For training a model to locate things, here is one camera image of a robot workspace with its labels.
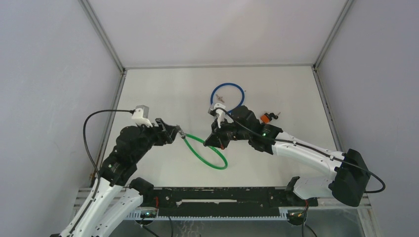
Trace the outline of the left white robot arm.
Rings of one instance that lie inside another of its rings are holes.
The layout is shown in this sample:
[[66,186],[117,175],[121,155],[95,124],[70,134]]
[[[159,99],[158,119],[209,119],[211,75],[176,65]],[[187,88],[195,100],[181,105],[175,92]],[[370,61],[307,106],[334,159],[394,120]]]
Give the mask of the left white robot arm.
[[153,146],[174,142],[180,126],[168,125],[156,119],[156,125],[124,127],[116,145],[99,169],[99,179],[60,237],[108,237],[136,207],[154,201],[154,186],[142,179],[133,179],[126,193],[110,205],[137,170],[137,163]]

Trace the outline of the silver keys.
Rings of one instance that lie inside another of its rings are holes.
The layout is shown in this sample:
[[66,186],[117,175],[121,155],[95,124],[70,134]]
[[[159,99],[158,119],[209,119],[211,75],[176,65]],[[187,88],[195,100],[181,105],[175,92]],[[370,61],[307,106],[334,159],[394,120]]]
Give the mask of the silver keys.
[[223,97],[222,96],[219,96],[218,94],[216,94],[215,95],[216,96],[216,99],[220,102],[220,103],[225,103],[225,101],[223,100]]

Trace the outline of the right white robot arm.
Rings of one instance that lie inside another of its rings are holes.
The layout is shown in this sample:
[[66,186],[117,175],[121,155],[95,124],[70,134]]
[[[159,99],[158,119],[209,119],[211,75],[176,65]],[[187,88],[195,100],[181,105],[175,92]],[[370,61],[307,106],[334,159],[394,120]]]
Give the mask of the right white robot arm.
[[347,206],[358,207],[367,193],[371,173],[358,151],[333,151],[297,139],[279,127],[261,122],[246,106],[228,113],[224,105],[214,104],[209,114],[214,122],[204,146],[224,150],[231,141],[243,140],[259,152],[293,158],[322,173],[316,178],[293,177],[285,193],[289,204],[333,197]]

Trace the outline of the green cable lock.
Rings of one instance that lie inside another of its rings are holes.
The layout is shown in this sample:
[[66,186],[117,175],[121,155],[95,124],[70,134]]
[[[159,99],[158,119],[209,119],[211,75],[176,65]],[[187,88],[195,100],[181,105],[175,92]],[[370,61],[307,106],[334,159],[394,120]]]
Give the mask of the green cable lock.
[[220,150],[214,147],[203,147],[204,140],[181,131],[180,137],[189,151],[206,166],[216,170],[226,170],[228,168],[227,158]]

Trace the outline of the blue cable lock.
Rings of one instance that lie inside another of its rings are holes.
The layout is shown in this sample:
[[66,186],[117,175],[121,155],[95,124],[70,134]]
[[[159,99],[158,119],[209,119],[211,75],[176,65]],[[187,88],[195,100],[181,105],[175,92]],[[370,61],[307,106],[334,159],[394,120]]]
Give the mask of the blue cable lock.
[[225,82],[216,86],[210,94],[209,103],[220,103],[216,99],[216,94],[223,97],[227,112],[232,112],[235,108],[244,105],[245,103],[245,90],[238,84],[232,82]]

